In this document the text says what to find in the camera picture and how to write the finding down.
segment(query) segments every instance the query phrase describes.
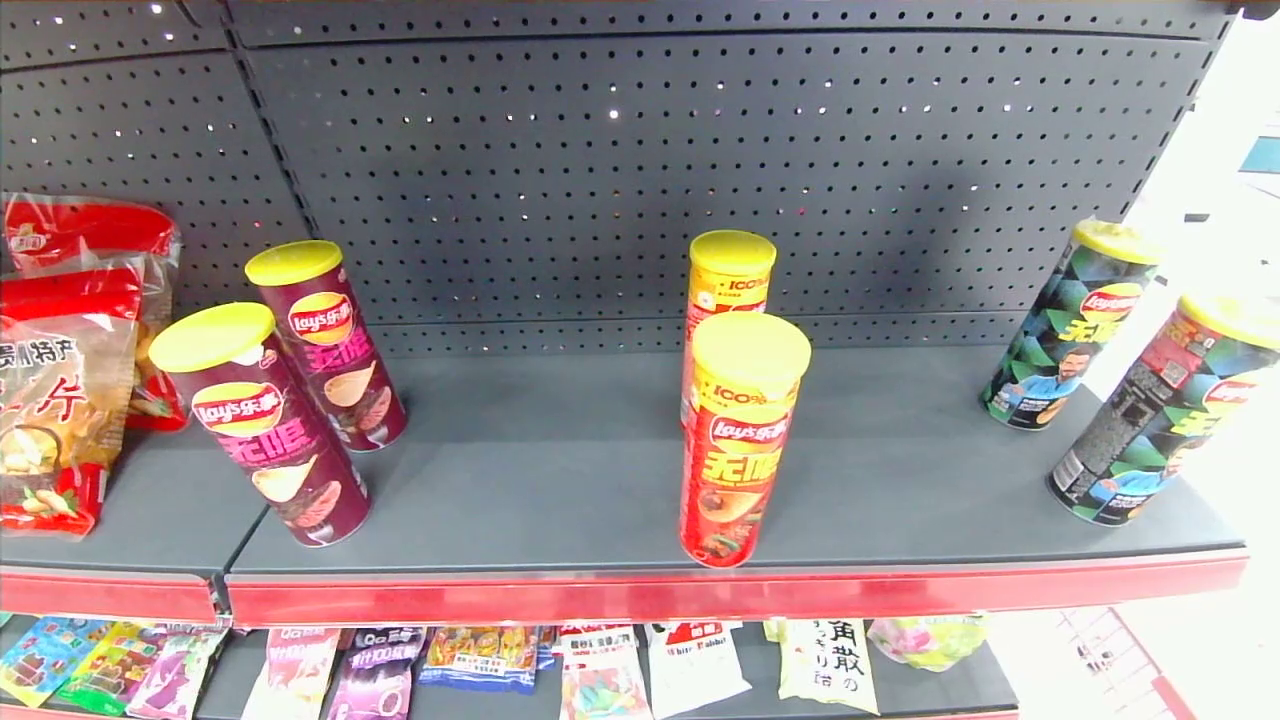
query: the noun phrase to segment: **yellow chip can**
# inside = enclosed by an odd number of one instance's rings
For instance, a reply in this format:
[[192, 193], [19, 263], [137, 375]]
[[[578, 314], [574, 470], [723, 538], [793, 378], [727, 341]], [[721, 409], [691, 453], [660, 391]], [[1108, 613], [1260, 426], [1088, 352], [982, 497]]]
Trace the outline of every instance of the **yellow chip can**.
[[685, 313], [685, 365], [680, 424], [689, 424], [694, 398], [692, 338], [698, 325], [719, 313], [764, 313], [769, 273], [778, 251], [767, 238], [745, 231], [710, 231], [689, 245], [689, 307]]

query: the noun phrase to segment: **purple snack bag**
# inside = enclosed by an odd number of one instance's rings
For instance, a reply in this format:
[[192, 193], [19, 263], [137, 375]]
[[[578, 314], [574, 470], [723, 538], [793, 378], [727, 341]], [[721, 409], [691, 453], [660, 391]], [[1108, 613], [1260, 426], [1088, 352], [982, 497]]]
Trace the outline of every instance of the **purple snack bag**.
[[422, 628], [357, 630], [342, 660], [329, 720], [406, 720], [412, 665], [424, 639]]

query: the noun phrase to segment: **colorful snack package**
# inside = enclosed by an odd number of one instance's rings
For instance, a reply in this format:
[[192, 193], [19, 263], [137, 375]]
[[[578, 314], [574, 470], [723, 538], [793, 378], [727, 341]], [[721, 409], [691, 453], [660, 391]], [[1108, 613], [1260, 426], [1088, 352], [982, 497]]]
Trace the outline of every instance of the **colorful snack package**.
[[125, 712], [145, 720], [191, 720], [225, 629], [170, 634]]
[[5, 193], [4, 234], [24, 277], [91, 270], [115, 259], [142, 263], [129, 428], [175, 432], [187, 424], [178, 389], [151, 364], [151, 338], [169, 325], [182, 240], [164, 213], [100, 197]]
[[987, 642], [987, 616], [882, 618], [867, 639], [893, 662], [941, 673]]
[[436, 628], [417, 684], [532, 694], [536, 659], [536, 628]]
[[861, 620], [787, 620], [778, 698], [788, 697], [879, 715]]
[[751, 689], [727, 623], [645, 625], [649, 694], [658, 720]]
[[0, 525], [88, 534], [120, 452], [141, 300], [128, 266], [0, 281]]
[[106, 620], [41, 618], [0, 657], [0, 689], [40, 707], [111, 629]]
[[413, 692], [412, 665], [424, 641], [422, 628], [358, 630], [342, 661], [329, 720], [406, 720]]
[[316, 720], [329, 689], [337, 628], [274, 628], [241, 720]]
[[561, 720], [653, 720], [631, 625], [563, 638]]
[[165, 639], [154, 628], [116, 623], [59, 688], [58, 697], [99, 715], [124, 715]]

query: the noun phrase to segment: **person illustration on can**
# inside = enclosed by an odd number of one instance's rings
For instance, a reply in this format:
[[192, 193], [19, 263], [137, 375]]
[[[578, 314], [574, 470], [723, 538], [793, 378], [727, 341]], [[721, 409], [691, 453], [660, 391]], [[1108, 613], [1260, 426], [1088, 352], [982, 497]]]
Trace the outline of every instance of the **person illustration on can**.
[[1132, 507], [1116, 509], [1116, 511], [1125, 518], [1137, 514], [1138, 509], [1146, 505], [1151, 496], [1164, 489], [1170, 480], [1179, 477], [1187, 456], [1197, 447], [1204, 445], [1207, 439], [1206, 437], [1197, 437], [1179, 445], [1169, 455], [1165, 466], [1158, 470], [1126, 470], [1119, 475], [1100, 479], [1089, 486], [1088, 492], [1082, 493], [1076, 510], [1101, 514], [1116, 496], [1124, 496], [1133, 498], [1126, 503]]
[[1012, 413], [1010, 424], [1028, 428], [1047, 425], [1080, 386], [1080, 377], [1097, 352], [1098, 346], [1093, 343], [1076, 345], [1059, 360], [1057, 373], [1030, 375], [1020, 383], [1005, 383], [1000, 395]]

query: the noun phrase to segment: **green patterned chip can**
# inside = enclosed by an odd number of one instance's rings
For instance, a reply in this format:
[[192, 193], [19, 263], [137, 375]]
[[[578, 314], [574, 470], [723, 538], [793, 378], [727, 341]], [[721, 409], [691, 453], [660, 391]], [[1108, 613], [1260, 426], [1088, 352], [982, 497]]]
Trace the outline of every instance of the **green patterned chip can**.
[[1011, 428], [1048, 427], [1138, 304], [1161, 255], [1160, 245], [1119, 223], [1076, 223], [979, 395], [987, 413]]

